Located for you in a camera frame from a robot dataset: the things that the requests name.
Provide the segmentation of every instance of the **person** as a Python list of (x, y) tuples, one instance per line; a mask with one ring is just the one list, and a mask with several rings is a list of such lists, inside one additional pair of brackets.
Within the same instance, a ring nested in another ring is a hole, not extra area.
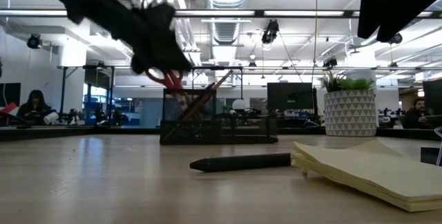
[(417, 98), (413, 102), (413, 108), (410, 109), (404, 117), (404, 129), (431, 129), (430, 123), (426, 116), (428, 112), (425, 110), (425, 100)]
[(45, 125), (43, 118), (50, 113), (50, 107), (44, 101), (40, 90), (33, 90), (29, 94), (28, 101), (22, 104), (17, 112), (17, 117), (33, 121), (37, 125)]

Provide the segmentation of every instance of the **desk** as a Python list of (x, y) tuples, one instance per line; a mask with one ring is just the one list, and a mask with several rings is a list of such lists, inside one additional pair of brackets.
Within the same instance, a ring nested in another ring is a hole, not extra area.
[[(440, 223), (293, 167), (201, 174), (191, 161), (293, 151), (293, 141), (346, 148), (371, 138), (280, 136), (276, 144), (161, 147), (158, 136), (75, 136), (0, 143), (0, 216), (14, 224)], [(419, 159), (440, 142), (377, 138)]]

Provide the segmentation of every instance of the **woman with dark hair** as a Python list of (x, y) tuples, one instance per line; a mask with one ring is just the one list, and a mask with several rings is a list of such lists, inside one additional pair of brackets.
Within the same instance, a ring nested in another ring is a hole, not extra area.
[(20, 106), (17, 117), (33, 121), (34, 124), (44, 124), (43, 118), (50, 113), (50, 107), (44, 101), (40, 90), (33, 90), (28, 101)]

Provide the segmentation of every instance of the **potted plant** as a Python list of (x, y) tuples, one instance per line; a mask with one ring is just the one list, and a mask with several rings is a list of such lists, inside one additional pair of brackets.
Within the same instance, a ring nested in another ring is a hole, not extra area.
[(368, 137), (376, 134), (373, 80), (329, 73), (324, 86), (325, 132), (329, 136)]

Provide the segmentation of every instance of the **computer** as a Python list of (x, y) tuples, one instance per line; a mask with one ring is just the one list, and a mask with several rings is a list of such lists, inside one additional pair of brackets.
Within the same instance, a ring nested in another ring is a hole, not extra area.
[(442, 115), (442, 80), (423, 82), (425, 107), (431, 115)]
[(269, 110), (314, 109), (313, 86), (311, 83), (267, 83), (267, 104)]

